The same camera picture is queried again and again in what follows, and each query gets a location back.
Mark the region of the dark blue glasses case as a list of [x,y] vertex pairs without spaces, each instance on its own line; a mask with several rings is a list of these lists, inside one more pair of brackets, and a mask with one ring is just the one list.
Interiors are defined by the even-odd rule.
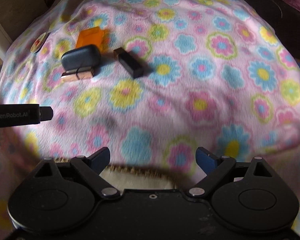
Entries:
[[84,67],[96,67],[101,61],[101,53],[97,46],[90,44],[64,53],[61,63],[66,71]]

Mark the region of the orange translucent plastic box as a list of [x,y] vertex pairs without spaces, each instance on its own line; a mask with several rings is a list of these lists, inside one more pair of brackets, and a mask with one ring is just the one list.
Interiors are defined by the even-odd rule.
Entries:
[[104,54],[109,49],[110,30],[93,27],[85,29],[79,33],[75,48],[81,48],[88,45],[95,45],[99,51]]

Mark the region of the woven basket with fabric liner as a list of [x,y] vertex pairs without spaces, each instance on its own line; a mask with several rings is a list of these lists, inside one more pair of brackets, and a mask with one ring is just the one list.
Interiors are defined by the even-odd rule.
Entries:
[[96,163],[101,165],[96,174],[119,191],[124,189],[167,190],[192,184],[191,175],[167,163],[160,166],[112,164],[101,160]]

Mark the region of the round wooden badge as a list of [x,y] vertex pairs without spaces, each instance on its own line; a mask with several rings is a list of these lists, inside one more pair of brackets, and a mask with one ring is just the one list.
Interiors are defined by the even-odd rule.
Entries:
[[38,52],[42,48],[43,44],[45,43],[47,36],[48,36],[47,32],[42,33],[32,44],[30,48],[30,52],[31,53]]

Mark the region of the pink floral fleece blanket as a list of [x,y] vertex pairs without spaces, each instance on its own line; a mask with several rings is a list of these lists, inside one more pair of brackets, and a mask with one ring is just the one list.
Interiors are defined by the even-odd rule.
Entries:
[[[93,27],[110,30],[94,77],[63,82],[62,55]],[[121,66],[117,48],[143,66],[142,77]],[[105,146],[113,164],[167,163],[192,183],[204,175],[200,146],[237,161],[259,155],[300,202],[300,68],[244,0],[61,0],[6,54],[0,104],[18,103],[50,106],[54,116],[0,129],[0,239],[12,231],[9,196],[40,159]]]

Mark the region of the black lipstick tube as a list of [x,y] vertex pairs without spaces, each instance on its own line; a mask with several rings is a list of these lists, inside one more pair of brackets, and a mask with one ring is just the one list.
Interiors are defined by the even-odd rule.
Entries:
[[123,48],[117,48],[113,52],[115,59],[132,78],[136,79],[143,76],[143,66],[130,53]]

